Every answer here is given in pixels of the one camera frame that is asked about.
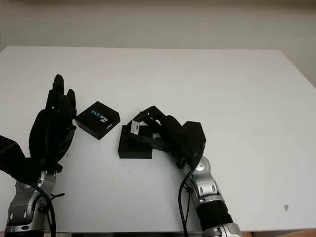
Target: robotic arm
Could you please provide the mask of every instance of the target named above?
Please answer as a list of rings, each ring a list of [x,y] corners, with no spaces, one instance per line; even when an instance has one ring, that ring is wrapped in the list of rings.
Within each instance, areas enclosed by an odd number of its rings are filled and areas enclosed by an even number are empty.
[[[41,110],[32,127],[30,158],[25,158],[19,145],[0,136],[0,169],[17,180],[16,195],[10,204],[5,237],[42,237],[47,217],[52,237],[56,223],[51,192],[56,174],[62,171],[58,161],[67,152],[76,127],[76,99],[73,90],[64,95],[64,80],[55,77],[48,93],[45,109]]]
[[[161,138],[139,135],[140,122],[151,127]],[[210,172],[210,163],[203,156],[206,138],[198,122],[186,122],[183,126],[172,116],[164,115],[155,106],[142,111],[128,125],[129,139],[169,152],[186,175],[179,190],[179,208],[184,233],[187,235],[181,193],[184,185],[191,190],[191,197],[200,219],[204,237],[241,237],[241,231],[233,222],[218,185]]]

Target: black rubber sleeve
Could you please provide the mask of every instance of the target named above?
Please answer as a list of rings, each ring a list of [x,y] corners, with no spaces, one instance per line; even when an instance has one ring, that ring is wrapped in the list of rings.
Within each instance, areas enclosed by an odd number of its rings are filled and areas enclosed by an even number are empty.
[[[197,215],[203,231],[214,226],[233,222],[225,203],[220,200],[209,201],[198,206]]]
[[[43,237],[44,231],[8,232],[4,237]]]

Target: small black box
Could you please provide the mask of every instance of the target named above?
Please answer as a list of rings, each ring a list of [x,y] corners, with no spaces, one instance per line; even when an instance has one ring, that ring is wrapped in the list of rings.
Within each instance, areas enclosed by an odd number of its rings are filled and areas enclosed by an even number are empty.
[[[118,112],[106,105],[95,102],[76,117],[78,126],[100,140],[120,122]]]
[[[153,149],[147,145],[142,144],[126,137],[126,125],[122,127],[120,134],[118,155],[121,159],[151,159]],[[153,132],[149,126],[139,126],[139,135],[149,138],[153,137]]]

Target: black cable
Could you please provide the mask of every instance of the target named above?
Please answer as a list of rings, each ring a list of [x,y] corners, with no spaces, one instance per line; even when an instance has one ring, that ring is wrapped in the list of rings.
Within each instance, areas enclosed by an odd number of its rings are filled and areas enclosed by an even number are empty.
[[[186,221],[185,221],[185,218],[184,218],[184,214],[183,214],[181,195],[182,195],[182,190],[183,190],[184,186],[187,185],[186,181],[191,176],[193,171],[194,171],[194,168],[192,170],[190,170],[190,172],[185,176],[185,178],[183,179],[183,181],[182,181],[182,183],[180,185],[179,193],[178,193],[179,210],[180,210],[180,216],[181,216],[183,232],[184,232],[184,236],[185,237],[188,237],[188,230],[187,230],[187,224],[186,224]]]
[[[49,228],[50,228],[50,234],[51,237],[56,237],[56,219],[55,219],[55,211],[54,211],[54,207],[53,204],[51,202],[51,199],[49,198],[49,196],[44,192],[43,189],[41,189],[39,186],[37,186],[36,183],[28,183],[28,185],[30,185],[33,189],[35,189],[36,191],[39,192],[39,194],[41,194],[43,196],[43,198],[45,199],[46,203],[47,203],[47,208],[50,211],[50,215],[51,215],[51,223],[49,223]]]
[[[189,216],[189,208],[190,208],[190,198],[191,198],[191,195],[190,195],[190,191],[188,191],[189,193],[189,200],[188,200],[188,206],[187,206],[187,215],[186,215],[186,220],[185,220],[185,223],[187,224],[187,220],[188,220],[188,216]]]

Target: white table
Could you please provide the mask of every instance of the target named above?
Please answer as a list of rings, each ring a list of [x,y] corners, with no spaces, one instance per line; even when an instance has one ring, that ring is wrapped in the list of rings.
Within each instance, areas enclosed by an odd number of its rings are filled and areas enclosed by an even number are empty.
[[[121,126],[156,105],[201,122],[229,212],[243,231],[316,228],[316,89],[278,50],[8,47],[0,54],[0,132],[29,155],[28,137],[54,76],[121,123],[98,141],[80,128],[54,193],[62,232],[181,231],[182,172],[172,157],[121,160]],[[15,181],[0,172],[0,230]],[[193,209],[189,231],[200,230]]]

